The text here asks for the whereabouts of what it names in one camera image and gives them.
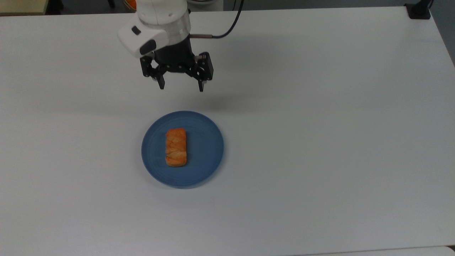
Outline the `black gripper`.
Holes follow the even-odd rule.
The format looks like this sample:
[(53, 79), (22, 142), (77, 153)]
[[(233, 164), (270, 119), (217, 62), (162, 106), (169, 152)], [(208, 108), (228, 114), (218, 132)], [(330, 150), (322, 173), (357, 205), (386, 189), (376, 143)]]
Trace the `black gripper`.
[(189, 38), (183, 41), (155, 50), (154, 57), (144, 56), (140, 58), (141, 70), (144, 77), (153, 79), (158, 83), (161, 90), (165, 88), (164, 74), (168, 72), (183, 73), (198, 81), (199, 91), (204, 91), (207, 81), (213, 79), (214, 68), (211, 56), (208, 52), (194, 55)]

